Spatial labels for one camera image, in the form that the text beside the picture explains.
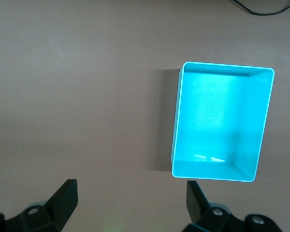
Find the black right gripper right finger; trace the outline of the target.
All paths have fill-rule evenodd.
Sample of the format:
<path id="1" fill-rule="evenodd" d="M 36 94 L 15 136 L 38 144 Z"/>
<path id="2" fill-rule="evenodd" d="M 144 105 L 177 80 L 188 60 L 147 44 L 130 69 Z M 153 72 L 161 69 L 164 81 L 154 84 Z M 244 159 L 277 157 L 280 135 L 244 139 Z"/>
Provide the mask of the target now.
<path id="1" fill-rule="evenodd" d="M 209 203 L 196 181 L 187 181 L 186 206 L 191 219 L 185 232 L 280 232 L 269 217 L 248 214 L 240 220 L 223 204 Z"/>

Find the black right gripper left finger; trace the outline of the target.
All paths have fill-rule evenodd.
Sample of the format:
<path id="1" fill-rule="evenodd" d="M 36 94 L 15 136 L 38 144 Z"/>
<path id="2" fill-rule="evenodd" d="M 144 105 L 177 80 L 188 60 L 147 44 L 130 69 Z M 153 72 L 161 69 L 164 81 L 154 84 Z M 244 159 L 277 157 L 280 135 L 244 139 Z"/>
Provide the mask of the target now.
<path id="1" fill-rule="evenodd" d="M 60 232 L 77 205 L 77 180 L 68 179 L 45 204 L 28 207 L 10 219 L 0 213 L 0 232 Z"/>

